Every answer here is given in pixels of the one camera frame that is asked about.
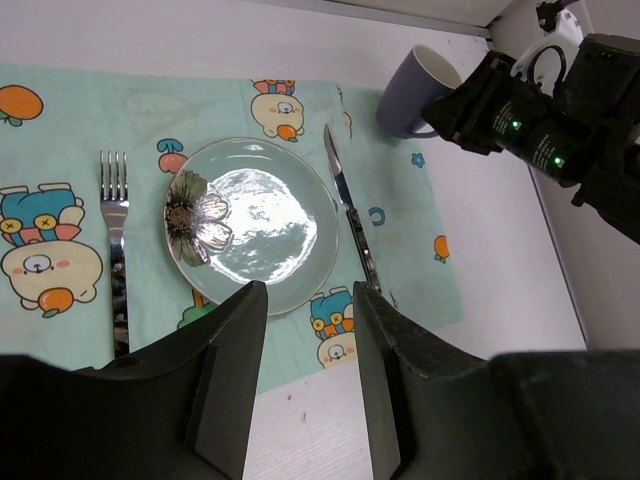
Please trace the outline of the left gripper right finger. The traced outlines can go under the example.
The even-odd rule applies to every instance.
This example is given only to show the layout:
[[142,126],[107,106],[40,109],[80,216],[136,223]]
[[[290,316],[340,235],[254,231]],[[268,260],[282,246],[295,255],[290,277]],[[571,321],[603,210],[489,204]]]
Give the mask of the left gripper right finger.
[[635,479],[635,350],[483,360],[354,286],[355,337],[377,479]]

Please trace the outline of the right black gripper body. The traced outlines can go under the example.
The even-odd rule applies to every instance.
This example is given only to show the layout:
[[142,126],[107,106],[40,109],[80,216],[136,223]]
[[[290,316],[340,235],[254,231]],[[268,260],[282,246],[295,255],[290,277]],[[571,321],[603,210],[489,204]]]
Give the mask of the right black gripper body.
[[552,97],[511,75],[515,59],[489,51],[451,93],[423,108],[421,119],[442,139],[480,155],[500,153],[552,109]]

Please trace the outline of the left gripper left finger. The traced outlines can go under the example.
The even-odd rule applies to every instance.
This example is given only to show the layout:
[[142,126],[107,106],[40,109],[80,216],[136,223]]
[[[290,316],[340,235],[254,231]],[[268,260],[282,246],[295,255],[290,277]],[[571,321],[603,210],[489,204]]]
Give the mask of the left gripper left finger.
[[100,369],[1,359],[5,479],[239,479],[267,323],[252,281]]

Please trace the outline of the purple ceramic mug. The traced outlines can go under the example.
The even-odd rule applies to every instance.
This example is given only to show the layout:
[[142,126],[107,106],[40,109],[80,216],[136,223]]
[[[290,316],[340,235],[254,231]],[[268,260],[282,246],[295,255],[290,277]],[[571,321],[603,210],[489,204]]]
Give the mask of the purple ceramic mug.
[[460,74],[447,59],[427,46],[415,45],[383,92],[377,123],[395,138],[436,138],[435,131],[421,132],[427,125],[422,112],[461,84]]

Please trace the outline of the steel table knife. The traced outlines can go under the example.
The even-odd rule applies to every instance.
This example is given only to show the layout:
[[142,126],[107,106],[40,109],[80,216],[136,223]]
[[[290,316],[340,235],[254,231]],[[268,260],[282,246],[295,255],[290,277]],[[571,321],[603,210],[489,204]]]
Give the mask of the steel table knife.
[[366,280],[378,293],[381,293],[382,289],[375,262],[371,254],[371,249],[365,236],[360,215],[350,194],[342,164],[338,157],[337,149],[333,140],[332,132],[328,124],[324,126],[323,141],[333,181],[336,186],[340,202],[345,208],[347,220],[349,222]]

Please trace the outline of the green cartoon print cloth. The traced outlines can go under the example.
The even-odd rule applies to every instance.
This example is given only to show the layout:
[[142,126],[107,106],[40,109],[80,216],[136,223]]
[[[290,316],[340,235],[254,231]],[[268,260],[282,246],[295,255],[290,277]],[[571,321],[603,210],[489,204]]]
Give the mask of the green cartoon print cloth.
[[329,82],[188,79],[5,65],[1,69],[1,349],[69,369],[114,356],[101,151],[127,156],[124,224],[131,349],[183,328],[221,303],[182,277],[163,206],[171,179],[226,138],[273,142],[326,185],[339,248],[320,289],[270,316],[261,390],[356,356],[352,286],[365,274],[329,167],[329,125],[383,295],[437,330],[463,318],[441,216],[418,143],[377,128],[379,93]]

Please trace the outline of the green floral plate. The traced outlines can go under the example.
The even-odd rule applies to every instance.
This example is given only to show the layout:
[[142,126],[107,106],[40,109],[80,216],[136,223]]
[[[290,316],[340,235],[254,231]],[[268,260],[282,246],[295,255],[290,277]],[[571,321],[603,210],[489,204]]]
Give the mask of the green floral plate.
[[205,299],[221,303],[262,282],[271,316],[320,289],[340,238],[334,201],[316,171],[251,137],[215,141],[181,165],[165,196],[163,227],[178,271]]

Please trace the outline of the steel table fork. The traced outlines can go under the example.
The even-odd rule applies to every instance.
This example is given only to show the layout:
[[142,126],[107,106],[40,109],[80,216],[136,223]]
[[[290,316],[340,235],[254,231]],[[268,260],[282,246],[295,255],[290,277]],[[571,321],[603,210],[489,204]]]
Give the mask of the steel table fork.
[[101,151],[100,211],[107,228],[114,354],[130,352],[124,224],[129,211],[127,156]]

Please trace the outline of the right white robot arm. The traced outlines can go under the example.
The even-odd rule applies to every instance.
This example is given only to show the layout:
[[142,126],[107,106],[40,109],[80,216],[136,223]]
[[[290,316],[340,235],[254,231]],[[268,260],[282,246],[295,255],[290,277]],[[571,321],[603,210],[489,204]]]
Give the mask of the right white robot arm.
[[444,140],[488,155],[508,150],[591,206],[627,238],[639,239],[639,42],[590,34],[551,95],[514,58],[489,52],[422,119]]

